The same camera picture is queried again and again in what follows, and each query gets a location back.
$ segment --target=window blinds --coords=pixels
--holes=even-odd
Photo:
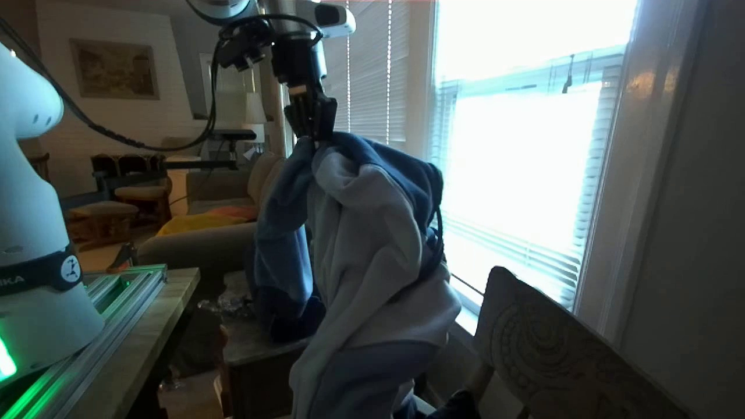
[[[553,55],[540,59],[535,40],[521,40],[519,33],[507,41],[497,38],[494,51],[503,55],[511,55],[506,45],[535,46],[515,51],[515,62],[497,62],[494,55],[484,60],[484,51],[454,51],[466,41],[464,23],[451,21],[456,17],[456,8],[441,8],[430,141],[430,158],[448,181],[442,212],[449,268],[466,283],[464,290],[475,290],[471,295],[484,288],[492,265],[507,265],[574,307],[631,21],[615,21],[627,28],[617,45],[594,46],[574,31],[574,40],[583,41],[558,59],[556,51],[574,46],[571,40],[556,49],[544,46]]]
[[[348,0],[356,33],[327,40],[327,92],[337,101],[335,130],[405,141],[407,2]]]

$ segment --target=blue cloth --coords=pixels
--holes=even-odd
[[[444,261],[442,224],[436,228],[430,225],[442,201],[441,170],[351,133],[333,133],[323,146],[337,148],[356,166],[385,167],[395,180],[412,203],[420,232],[429,246],[420,276],[430,276],[437,264]],[[256,315],[269,335],[278,343],[309,335],[323,316],[319,300],[314,300],[314,276],[305,232],[308,189],[314,181],[312,158],[314,144],[299,141],[259,217],[256,264],[249,268],[253,272],[249,280]]]

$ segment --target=couch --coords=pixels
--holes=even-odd
[[[168,268],[200,271],[195,297],[186,307],[189,324],[171,364],[177,378],[220,364],[220,318],[198,309],[198,303],[246,290],[245,268],[253,261],[256,215],[281,170],[281,161],[274,153],[262,153],[245,170],[189,172],[186,217],[175,217],[159,236],[136,248],[132,261],[138,265],[165,264]]]

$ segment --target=gray cloth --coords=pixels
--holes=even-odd
[[[422,375],[436,354],[436,345],[422,343],[342,350],[329,361],[308,416],[386,419],[401,404],[401,383]]]
[[[442,264],[416,282],[427,245],[412,203],[386,170],[355,166],[329,146],[316,152],[312,172],[308,228],[327,318],[292,371],[299,419],[314,419],[312,411],[319,411],[316,382],[329,382],[327,365],[335,354],[392,343],[442,346],[459,315]]]
[[[305,337],[319,318],[305,318],[312,295],[312,265],[305,236],[312,144],[301,141],[284,162],[256,228],[256,253],[246,259],[262,326],[274,343]]]

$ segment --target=fabric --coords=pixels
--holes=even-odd
[[[425,372],[433,364],[437,346],[422,343],[392,343],[342,350],[323,368],[309,416],[323,419],[386,419],[399,383]]]
[[[442,230],[430,228],[441,195],[442,177],[433,166],[348,133],[335,133],[319,152],[301,141],[284,162],[259,219],[253,287],[286,295],[293,307],[289,311],[299,318],[312,295],[327,307],[292,371],[293,416],[319,411],[316,402],[327,401],[316,388],[321,379],[327,388],[340,388],[327,372],[349,350],[444,345],[459,303],[448,287],[437,240]],[[305,228],[312,268],[302,248]],[[401,396],[412,379],[371,382],[364,379],[371,371],[364,357],[345,364],[351,368],[340,379],[365,382],[349,388],[356,396],[348,394],[358,402],[340,402],[323,416],[356,416],[381,386],[385,394]],[[409,371],[425,368],[429,358],[415,364],[409,361]],[[386,401],[386,409],[394,411],[395,402],[401,401]]]
[[[194,215],[194,217],[177,217],[160,225],[156,238],[180,236],[186,230],[203,230],[215,225],[230,225],[243,224],[241,217],[221,217],[221,215]]]
[[[138,215],[138,207],[120,201],[101,201],[101,203],[88,203],[71,209],[71,217],[120,217],[120,215],[122,217]]]
[[[114,195],[122,201],[160,201],[164,195],[168,195],[168,191],[171,191],[168,183],[138,183],[138,187],[120,187]]]
[[[207,215],[215,207],[249,207],[249,197],[192,201],[186,215]]]
[[[259,207],[256,204],[220,204],[220,207],[210,207],[206,215],[229,217],[241,221],[256,221]]]
[[[281,158],[274,158],[272,153],[263,153],[252,162],[252,172],[249,172],[249,181],[246,181],[246,195],[252,203],[262,203],[269,174],[280,162],[281,162]]]

